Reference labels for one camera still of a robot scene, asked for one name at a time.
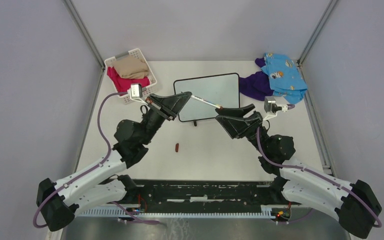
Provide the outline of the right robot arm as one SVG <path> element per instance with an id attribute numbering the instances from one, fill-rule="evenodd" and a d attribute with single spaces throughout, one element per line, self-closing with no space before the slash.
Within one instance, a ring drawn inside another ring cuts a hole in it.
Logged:
<path id="1" fill-rule="evenodd" d="M 246 139 L 260 153 L 263 170 L 275 175 L 275 187 L 268 191 L 273 203 L 287 200 L 310 207 L 330 216 L 360 239 L 383 226 L 379 218 L 381 204 L 368 183 L 342 180 L 298 160 L 293 137 L 269 135 L 263 116 L 254 109 L 253 104 L 218 107 L 215 119 L 232 139 Z"/>

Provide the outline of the black framed whiteboard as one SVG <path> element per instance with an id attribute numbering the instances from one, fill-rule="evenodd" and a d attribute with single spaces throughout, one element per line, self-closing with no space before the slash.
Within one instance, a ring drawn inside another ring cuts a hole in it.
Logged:
<path id="1" fill-rule="evenodd" d="M 191 92 L 213 105 L 223 108 L 240 107 L 239 75 L 235 72 L 178 79 L 173 83 L 175 94 Z M 180 122 L 209 120 L 217 115 L 216 107 L 191 98 L 178 115 Z"/>

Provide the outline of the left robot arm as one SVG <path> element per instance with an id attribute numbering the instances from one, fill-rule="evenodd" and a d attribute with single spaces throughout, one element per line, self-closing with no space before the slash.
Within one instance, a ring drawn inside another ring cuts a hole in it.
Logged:
<path id="1" fill-rule="evenodd" d="M 150 94 L 142 101 L 147 111 L 142 114 L 140 122 L 123 119 L 118 123 L 114 145 L 103 134 L 101 117 L 98 116 L 98 131 L 107 145 L 105 155 L 56 181 L 42 180 L 37 189 L 33 226 L 55 232 L 69 225 L 79 214 L 102 204 L 121 200 L 125 204 L 133 203 L 137 190 L 131 186 L 131 178 L 109 183 L 104 181 L 139 163 L 163 123 L 175 120 L 192 96 L 189 91 L 171 96 Z"/>

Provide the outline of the red whiteboard marker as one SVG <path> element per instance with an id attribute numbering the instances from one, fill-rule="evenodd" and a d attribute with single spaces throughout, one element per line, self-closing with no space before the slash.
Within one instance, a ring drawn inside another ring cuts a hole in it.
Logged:
<path id="1" fill-rule="evenodd" d="M 210 101 L 208 101 L 208 100 L 205 100 L 205 99 L 203 99 L 203 98 L 201 98 L 201 97 L 198 97 L 198 96 L 195 96 L 195 95 L 191 95 L 191 98 L 194 99 L 194 100 L 196 100 L 196 101 L 199 101 L 199 102 L 201 102 L 201 103 L 204 103 L 204 104 L 206 104 L 206 105 L 212 106 L 212 107 L 214 107 L 214 108 L 216 108 L 216 109 L 222 109 L 222 108 L 223 108 L 223 107 L 222 107 L 221 105 L 219 105 L 219 104 L 212 103 L 212 102 L 210 102 Z"/>

